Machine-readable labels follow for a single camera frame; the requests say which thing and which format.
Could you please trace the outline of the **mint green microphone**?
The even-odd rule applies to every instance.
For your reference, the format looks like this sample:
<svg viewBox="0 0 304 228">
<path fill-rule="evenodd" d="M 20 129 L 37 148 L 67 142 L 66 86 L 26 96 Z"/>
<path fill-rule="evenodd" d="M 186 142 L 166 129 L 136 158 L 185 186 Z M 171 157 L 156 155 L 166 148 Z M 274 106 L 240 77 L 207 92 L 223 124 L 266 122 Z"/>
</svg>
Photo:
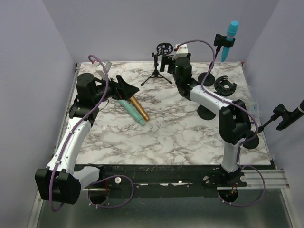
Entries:
<svg viewBox="0 0 304 228">
<path fill-rule="evenodd" d="M 143 118 L 134 110 L 134 108 L 126 100 L 118 100 L 118 103 L 128 112 L 128 114 L 141 126 L 145 126 Z"/>
</svg>

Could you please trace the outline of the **black tripod mic stand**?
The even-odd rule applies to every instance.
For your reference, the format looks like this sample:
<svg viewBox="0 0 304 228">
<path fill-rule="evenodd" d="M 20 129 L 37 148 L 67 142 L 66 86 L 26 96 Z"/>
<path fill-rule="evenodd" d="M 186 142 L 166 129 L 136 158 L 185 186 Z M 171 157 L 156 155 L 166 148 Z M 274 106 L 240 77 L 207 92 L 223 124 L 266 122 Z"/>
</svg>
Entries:
<svg viewBox="0 0 304 228">
<path fill-rule="evenodd" d="M 172 81 L 168 80 L 166 77 L 164 77 L 163 75 L 160 74 L 159 70 L 158 70 L 158 57 L 159 56 L 163 56 L 163 55 L 167 55 L 173 52 L 173 45 L 170 43 L 160 43 L 157 45 L 156 47 L 156 53 L 152 53 L 152 57 L 154 59 L 154 71 L 153 73 L 144 81 L 141 83 L 141 86 L 143 86 L 149 79 L 152 78 L 163 78 L 165 79 L 167 82 L 169 82 L 170 84 L 173 84 Z"/>
</svg>

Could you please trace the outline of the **gold microphone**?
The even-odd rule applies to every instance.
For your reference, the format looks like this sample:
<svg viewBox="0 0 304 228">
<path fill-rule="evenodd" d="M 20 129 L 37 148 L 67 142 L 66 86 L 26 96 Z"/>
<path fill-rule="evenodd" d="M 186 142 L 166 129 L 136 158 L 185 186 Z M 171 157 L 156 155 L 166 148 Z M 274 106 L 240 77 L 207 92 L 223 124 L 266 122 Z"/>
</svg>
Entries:
<svg viewBox="0 0 304 228">
<path fill-rule="evenodd" d="M 149 121 L 150 117 L 148 116 L 145 109 L 141 106 L 141 104 L 138 102 L 138 100 L 135 98 L 135 96 L 132 96 L 129 101 L 134 105 L 134 107 L 137 109 L 137 111 L 141 114 L 143 119 L 145 121 Z"/>
</svg>

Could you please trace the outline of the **black round-base shock-mount stand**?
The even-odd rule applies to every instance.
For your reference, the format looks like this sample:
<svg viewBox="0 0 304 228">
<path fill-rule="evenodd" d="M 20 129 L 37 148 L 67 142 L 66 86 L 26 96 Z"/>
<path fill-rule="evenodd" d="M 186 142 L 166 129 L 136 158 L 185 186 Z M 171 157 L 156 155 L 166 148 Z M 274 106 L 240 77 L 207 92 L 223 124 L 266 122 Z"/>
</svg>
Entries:
<svg viewBox="0 0 304 228">
<path fill-rule="evenodd" d="M 215 77 L 210 74 L 207 76 L 207 78 L 204 81 L 204 86 L 212 86 L 214 85 L 214 88 L 216 90 L 216 94 L 223 96 L 223 97 L 228 97 L 234 94 L 237 88 L 236 83 L 232 83 L 228 80 L 227 75 L 223 75 L 219 77 L 218 79 L 215 79 Z M 211 112 L 209 109 L 204 107 L 203 105 L 200 105 L 197 109 L 198 116 L 203 119 L 203 120 L 212 120 L 216 117 L 216 115 Z"/>
</svg>

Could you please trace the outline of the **blue microphone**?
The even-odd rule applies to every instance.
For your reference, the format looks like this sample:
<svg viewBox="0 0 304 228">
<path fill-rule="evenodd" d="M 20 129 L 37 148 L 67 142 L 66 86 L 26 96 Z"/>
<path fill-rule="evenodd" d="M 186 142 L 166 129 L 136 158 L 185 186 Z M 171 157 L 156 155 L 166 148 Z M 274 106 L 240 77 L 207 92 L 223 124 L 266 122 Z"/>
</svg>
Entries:
<svg viewBox="0 0 304 228">
<path fill-rule="evenodd" d="M 227 36 L 226 40 L 229 41 L 230 43 L 235 40 L 235 35 L 238 31 L 239 27 L 239 22 L 234 20 L 230 23 L 228 30 L 227 30 Z M 230 48 L 229 47 L 224 47 L 222 54 L 221 54 L 221 62 L 224 62 L 229 54 Z"/>
</svg>

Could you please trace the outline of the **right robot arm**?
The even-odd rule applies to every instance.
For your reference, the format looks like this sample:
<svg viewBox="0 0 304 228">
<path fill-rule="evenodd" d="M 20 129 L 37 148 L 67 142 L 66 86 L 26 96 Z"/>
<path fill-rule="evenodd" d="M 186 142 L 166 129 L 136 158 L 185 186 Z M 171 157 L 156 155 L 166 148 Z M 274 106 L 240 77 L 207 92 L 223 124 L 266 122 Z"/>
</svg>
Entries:
<svg viewBox="0 0 304 228">
<path fill-rule="evenodd" d="M 209 91 L 192 78 L 190 54 L 174 58 L 173 55 L 161 55 L 161 69 L 168 65 L 168 73 L 173 75 L 179 94 L 205 107 L 218 116 L 218 130 L 224 140 L 224 156 L 218 180 L 224 186 L 235 182 L 234 172 L 239 169 L 238 160 L 243 139 L 251 130 L 251 122 L 242 100 L 232 101 Z"/>
</svg>

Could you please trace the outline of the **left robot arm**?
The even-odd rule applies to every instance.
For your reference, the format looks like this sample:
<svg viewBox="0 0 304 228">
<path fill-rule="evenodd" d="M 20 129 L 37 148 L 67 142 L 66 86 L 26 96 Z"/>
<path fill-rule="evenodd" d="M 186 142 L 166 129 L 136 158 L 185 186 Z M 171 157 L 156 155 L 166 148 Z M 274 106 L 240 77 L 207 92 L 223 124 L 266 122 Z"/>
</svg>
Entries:
<svg viewBox="0 0 304 228">
<path fill-rule="evenodd" d="M 74 170 L 77 156 L 97 118 L 100 103 L 108 98 L 128 100 L 140 89 L 125 82 L 121 75 L 116 75 L 116 80 L 100 80 L 91 73 L 82 73 L 77 77 L 76 90 L 62 141 L 46 168 L 35 173 L 41 198 L 50 202 L 75 204 L 88 185 L 96 188 L 104 185 L 105 175 L 96 166 Z"/>
</svg>

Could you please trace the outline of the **black microphone on right stand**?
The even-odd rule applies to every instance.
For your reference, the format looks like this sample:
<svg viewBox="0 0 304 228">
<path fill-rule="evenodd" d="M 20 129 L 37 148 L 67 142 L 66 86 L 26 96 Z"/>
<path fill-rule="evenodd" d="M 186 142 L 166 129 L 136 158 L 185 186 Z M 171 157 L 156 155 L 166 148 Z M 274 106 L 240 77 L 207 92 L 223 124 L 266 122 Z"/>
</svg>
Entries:
<svg viewBox="0 0 304 228">
<path fill-rule="evenodd" d="M 287 113 L 287 120 L 285 121 L 285 127 L 289 127 L 298 119 L 300 119 L 304 115 L 304 100 L 299 104 L 299 106 L 294 109 L 292 112 Z"/>
</svg>

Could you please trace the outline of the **clear plastic screw box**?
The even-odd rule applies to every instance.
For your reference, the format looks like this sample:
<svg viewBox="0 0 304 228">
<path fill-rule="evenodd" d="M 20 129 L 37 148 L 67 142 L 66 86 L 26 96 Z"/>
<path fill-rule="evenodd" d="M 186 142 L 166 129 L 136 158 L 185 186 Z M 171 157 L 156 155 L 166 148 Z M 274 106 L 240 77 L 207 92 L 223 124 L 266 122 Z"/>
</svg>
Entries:
<svg viewBox="0 0 304 228">
<path fill-rule="evenodd" d="M 250 98 L 248 102 L 248 111 L 257 119 L 259 120 L 261 117 L 261 112 L 259 110 L 259 103 L 258 103 L 258 97 L 257 92 L 254 87 L 248 87 Z"/>
</svg>

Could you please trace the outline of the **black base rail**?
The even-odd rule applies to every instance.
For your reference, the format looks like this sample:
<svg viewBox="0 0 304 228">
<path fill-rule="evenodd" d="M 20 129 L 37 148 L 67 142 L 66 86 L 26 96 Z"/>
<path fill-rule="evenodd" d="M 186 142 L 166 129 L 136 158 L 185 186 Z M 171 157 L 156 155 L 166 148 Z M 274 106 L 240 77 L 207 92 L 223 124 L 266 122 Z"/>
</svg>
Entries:
<svg viewBox="0 0 304 228">
<path fill-rule="evenodd" d="M 85 188 L 98 201 L 102 197 L 181 198 L 216 197 L 219 189 L 247 185 L 241 169 L 226 173 L 220 165 L 110 165 L 96 166 L 99 179 L 109 180 Z"/>
</svg>

